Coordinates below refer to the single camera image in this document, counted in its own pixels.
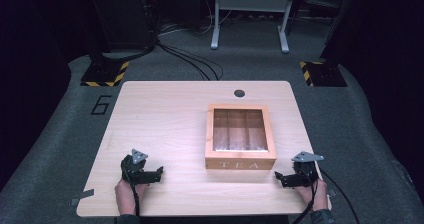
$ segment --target hand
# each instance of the hand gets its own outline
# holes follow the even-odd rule
[[[314,205],[312,209],[314,211],[328,209],[328,196],[327,196],[327,183],[323,180],[318,179],[313,183],[314,189],[317,188],[317,192],[315,193]],[[312,190],[311,187],[295,187],[297,192],[299,192],[303,201],[308,204],[312,199]]]
[[[135,190],[141,201],[144,192],[146,191],[147,184],[139,184],[135,186]],[[128,182],[121,179],[115,186],[116,203],[120,215],[130,214],[135,215],[135,200],[131,186]]]

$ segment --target sleeve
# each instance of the sleeve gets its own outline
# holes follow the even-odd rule
[[[312,224],[335,224],[333,215],[328,209],[318,210],[311,213]]]
[[[140,218],[134,215],[121,215],[118,217],[118,224],[140,224]]]

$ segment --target black round hole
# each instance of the black round hole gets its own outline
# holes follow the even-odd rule
[[[243,91],[243,90],[236,90],[235,92],[234,92],[234,95],[236,96],[236,97],[244,97],[244,95],[245,95],[246,93]]]

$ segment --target table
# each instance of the table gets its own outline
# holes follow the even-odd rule
[[[218,49],[220,10],[281,12],[284,13],[284,17],[281,26],[278,26],[277,28],[278,36],[280,38],[281,51],[283,53],[288,53],[289,46],[285,30],[292,2],[293,0],[215,0],[215,25],[212,35],[211,48]]]
[[[235,90],[244,97],[236,97]],[[207,108],[211,103],[267,105],[277,161],[272,170],[205,169]],[[142,216],[301,213],[305,204],[274,171],[293,174],[291,158],[312,152],[296,100],[285,81],[125,82],[80,200],[82,217],[118,216],[114,186],[120,162],[135,148],[149,155],[145,171],[164,166],[141,201]]]

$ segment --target yellow and black hazard tape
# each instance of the yellow and black hazard tape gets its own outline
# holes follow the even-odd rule
[[[311,74],[309,73],[306,64],[321,65],[322,62],[300,62],[300,67],[302,68],[303,77],[305,78],[306,84],[308,86],[314,86],[314,83],[312,82]]]
[[[121,82],[122,78],[124,78],[125,71],[127,70],[128,62],[122,64],[121,69],[119,70],[118,75],[116,76],[114,81],[111,82],[89,82],[89,81],[81,81],[81,86],[118,86]]]

